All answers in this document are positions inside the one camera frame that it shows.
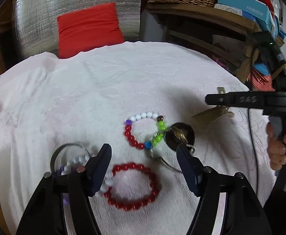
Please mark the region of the person's right hand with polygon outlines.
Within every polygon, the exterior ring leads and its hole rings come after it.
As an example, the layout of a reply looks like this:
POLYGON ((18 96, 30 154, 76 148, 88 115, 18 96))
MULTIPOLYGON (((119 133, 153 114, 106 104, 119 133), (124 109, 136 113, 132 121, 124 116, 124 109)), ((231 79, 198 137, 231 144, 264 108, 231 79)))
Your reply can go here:
POLYGON ((267 124, 266 133, 268 136, 268 155, 272 170, 279 171, 286 164, 286 135, 283 140, 274 136, 274 128, 271 123, 267 124))

